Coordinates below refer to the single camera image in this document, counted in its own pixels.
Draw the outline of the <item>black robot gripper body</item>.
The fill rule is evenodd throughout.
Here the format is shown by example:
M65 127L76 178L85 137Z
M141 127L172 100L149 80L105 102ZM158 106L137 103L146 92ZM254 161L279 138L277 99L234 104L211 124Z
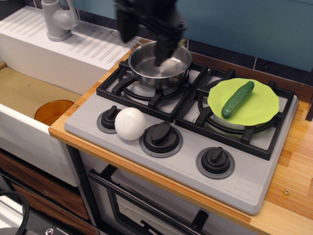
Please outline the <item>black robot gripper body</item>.
M175 0L116 0L114 3L116 11L133 13L139 25L155 34L175 34L187 29Z

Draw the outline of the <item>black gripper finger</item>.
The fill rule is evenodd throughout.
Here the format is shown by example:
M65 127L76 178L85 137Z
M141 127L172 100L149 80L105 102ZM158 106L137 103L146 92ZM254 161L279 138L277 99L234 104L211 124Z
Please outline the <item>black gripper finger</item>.
M175 34L156 33L156 47L155 47L155 66L160 67L161 64L172 57L174 51L177 49L179 41L182 38L182 32Z
M120 9L116 11L117 29L124 43L133 39L138 33L138 20L133 13L125 12Z

